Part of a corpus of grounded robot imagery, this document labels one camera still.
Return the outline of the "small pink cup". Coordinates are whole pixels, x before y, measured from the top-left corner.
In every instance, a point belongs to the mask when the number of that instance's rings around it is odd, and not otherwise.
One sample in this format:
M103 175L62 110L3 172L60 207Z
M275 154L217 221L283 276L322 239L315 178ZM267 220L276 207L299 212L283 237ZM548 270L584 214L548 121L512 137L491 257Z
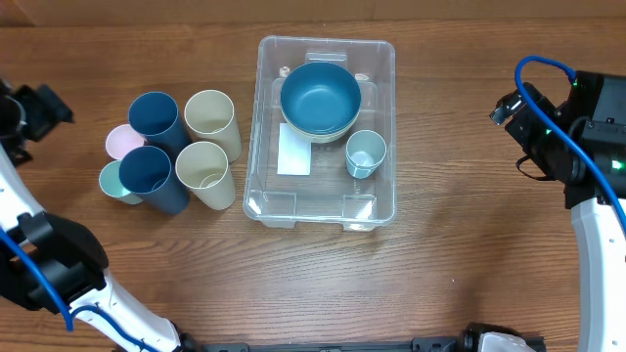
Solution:
M116 160L122 160L128 153L145 145L145 139L130 124L115 127L107 136L105 150Z

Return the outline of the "small grey cup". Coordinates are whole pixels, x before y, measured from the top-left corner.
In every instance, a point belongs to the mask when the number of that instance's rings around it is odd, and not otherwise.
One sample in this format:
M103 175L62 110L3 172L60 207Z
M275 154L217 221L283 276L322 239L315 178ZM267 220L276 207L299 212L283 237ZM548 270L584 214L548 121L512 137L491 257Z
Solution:
M384 138L373 130L353 133L346 144L346 161L359 168L376 169L386 156Z

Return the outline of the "small light blue cup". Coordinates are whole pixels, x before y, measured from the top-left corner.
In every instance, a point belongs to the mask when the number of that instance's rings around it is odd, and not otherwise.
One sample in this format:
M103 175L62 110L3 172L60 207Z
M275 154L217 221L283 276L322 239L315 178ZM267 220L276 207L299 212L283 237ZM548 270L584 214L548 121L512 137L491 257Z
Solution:
M356 179L366 179L376 171L378 165L358 165L348 158L346 160L346 168L352 177Z

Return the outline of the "dark blue bowl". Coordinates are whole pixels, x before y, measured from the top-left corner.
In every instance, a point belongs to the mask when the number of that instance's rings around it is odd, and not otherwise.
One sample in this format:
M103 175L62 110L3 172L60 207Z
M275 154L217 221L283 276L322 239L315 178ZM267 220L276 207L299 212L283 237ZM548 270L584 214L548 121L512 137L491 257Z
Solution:
M325 62L298 67L285 79L280 92L285 120L300 131L319 137L351 125L361 103L356 78L342 66Z

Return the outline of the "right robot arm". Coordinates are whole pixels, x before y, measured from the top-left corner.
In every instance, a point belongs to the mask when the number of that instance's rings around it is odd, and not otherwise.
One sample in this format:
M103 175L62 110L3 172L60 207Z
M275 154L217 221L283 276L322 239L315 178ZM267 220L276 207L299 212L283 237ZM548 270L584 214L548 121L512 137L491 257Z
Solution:
M625 232L593 174L599 169L625 203L625 80L594 75L573 82L567 100L554 106L532 84L504 96L491 119L514 138L539 180L564 185L580 266L581 351L625 348Z

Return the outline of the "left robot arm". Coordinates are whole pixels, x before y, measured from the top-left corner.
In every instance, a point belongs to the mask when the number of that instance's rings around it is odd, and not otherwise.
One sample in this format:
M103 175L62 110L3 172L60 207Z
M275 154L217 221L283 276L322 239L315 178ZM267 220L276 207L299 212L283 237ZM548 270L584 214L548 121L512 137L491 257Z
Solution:
M172 322L147 309L112 276L109 259L83 225L47 212L17 172L71 109L48 86L1 84L1 295L30 311L80 320L125 351L197 351Z

